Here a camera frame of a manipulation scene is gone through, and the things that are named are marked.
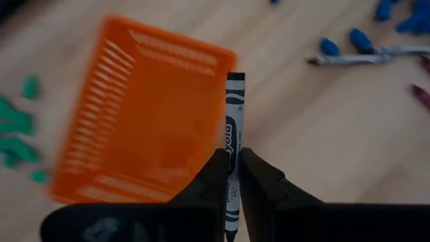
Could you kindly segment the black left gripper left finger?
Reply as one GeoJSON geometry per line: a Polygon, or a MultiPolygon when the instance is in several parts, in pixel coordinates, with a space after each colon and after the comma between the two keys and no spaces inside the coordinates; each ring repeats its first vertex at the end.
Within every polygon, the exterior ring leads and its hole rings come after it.
{"type": "Polygon", "coordinates": [[[40,225],[43,242],[216,242],[224,240],[228,157],[214,151],[194,179],[164,203],[74,204],[40,225]]]}

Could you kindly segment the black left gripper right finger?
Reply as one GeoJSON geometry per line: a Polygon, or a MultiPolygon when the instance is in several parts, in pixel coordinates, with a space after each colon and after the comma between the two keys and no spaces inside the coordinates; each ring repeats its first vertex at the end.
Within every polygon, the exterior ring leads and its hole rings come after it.
{"type": "Polygon", "coordinates": [[[323,202],[250,148],[241,151],[251,241],[428,241],[429,205],[323,202]]]}

